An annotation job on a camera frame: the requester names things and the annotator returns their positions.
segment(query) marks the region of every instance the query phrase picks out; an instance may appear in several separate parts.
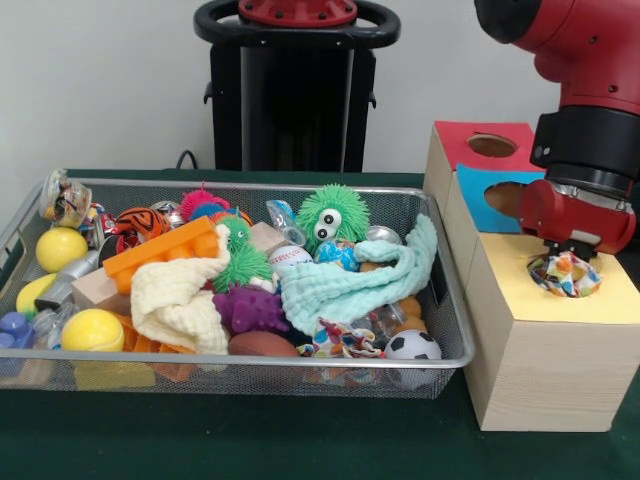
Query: light blue towel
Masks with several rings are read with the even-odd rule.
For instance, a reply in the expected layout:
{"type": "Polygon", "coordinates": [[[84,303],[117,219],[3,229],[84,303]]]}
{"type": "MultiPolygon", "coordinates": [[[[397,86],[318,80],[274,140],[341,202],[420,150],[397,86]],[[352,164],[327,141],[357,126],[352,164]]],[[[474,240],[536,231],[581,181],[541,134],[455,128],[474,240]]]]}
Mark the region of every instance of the light blue towel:
{"type": "Polygon", "coordinates": [[[357,244],[359,262],[397,261],[394,267],[372,272],[346,272],[332,263],[279,268],[287,318],[295,328],[312,335],[319,317],[351,323],[382,305],[415,295],[429,283],[438,251],[431,219],[418,215],[406,242],[406,247],[382,240],[357,244]]]}

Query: orange lego brick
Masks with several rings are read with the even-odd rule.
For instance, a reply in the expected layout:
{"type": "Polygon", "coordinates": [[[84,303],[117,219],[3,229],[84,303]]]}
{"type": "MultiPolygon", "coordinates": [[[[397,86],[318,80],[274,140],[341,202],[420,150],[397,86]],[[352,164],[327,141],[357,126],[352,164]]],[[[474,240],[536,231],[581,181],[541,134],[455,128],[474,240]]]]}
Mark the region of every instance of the orange lego brick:
{"type": "Polygon", "coordinates": [[[147,263],[168,262],[178,258],[215,258],[218,256],[216,227],[207,217],[200,217],[104,262],[107,275],[113,278],[122,295],[131,293],[131,279],[147,263]]]}
{"type": "MultiPolygon", "coordinates": [[[[131,317],[116,315],[124,329],[124,351],[138,353],[184,353],[193,354],[193,350],[178,345],[167,345],[165,343],[156,342],[144,335],[140,335],[133,328],[131,317]]],[[[172,382],[185,382],[196,369],[195,365],[184,363],[150,363],[149,366],[159,375],[171,380],[172,382]]]]}

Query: wire mesh basket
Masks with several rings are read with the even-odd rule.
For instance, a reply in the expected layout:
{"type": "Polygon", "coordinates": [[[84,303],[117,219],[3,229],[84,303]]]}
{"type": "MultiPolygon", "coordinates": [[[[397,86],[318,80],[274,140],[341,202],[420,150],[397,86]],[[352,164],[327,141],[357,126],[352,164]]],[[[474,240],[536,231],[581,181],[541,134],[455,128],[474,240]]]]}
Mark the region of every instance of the wire mesh basket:
{"type": "MultiPolygon", "coordinates": [[[[94,201],[118,213],[160,200],[179,202],[200,188],[191,182],[77,179],[94,201]]],[[[269,222],[265,202],[286,200],[294,210],[313,186],[209,183],[205,187],[269,222]]],[[[428,287],[418,296],[442,360],[284,358],[171,353],[105,353],[0,349],[0,388],[109,390],[298,396],[436,398],[455,369],[474,354],[468,312],[435,201],[413,189],[356,188],[368,203],[371,223],[404,237],[418,213],[431,217],[438,255],[428,287]]],[[[35,188],[0,237],[0,314],[15,309],[23,286],[45,272],[35,259],[38,238],[50,228],[37,213],[35,188]]]]}

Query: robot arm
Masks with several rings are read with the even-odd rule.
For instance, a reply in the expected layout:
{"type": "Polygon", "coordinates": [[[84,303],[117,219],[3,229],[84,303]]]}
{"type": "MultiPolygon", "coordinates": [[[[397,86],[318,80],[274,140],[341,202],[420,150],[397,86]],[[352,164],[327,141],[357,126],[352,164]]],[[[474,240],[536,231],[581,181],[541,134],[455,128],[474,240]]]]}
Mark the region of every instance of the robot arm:
{"type": "Polygon", "coordinates": [[[531,163],[544,180],[524,189],[523,231],[589,260],[633,237],[628,202],[640,176],[640,2],[475,0],[483,30],[535,55],[561,84],[558,112],[540,117],[531,163]]]}

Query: purple bumpy ball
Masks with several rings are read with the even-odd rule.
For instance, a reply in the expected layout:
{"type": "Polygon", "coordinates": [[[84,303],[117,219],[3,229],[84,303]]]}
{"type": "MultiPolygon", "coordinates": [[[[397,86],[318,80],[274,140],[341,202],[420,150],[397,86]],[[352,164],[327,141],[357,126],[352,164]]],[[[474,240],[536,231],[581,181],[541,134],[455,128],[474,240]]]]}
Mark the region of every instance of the purple bumpy ball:
{"type": "Polygon", "coordinates": [[[280,295],[251,286],[231,287],[229,293],[214,295],[213,303],[222,317],[222,324],[232,335],[289,331],[280,295]]]}

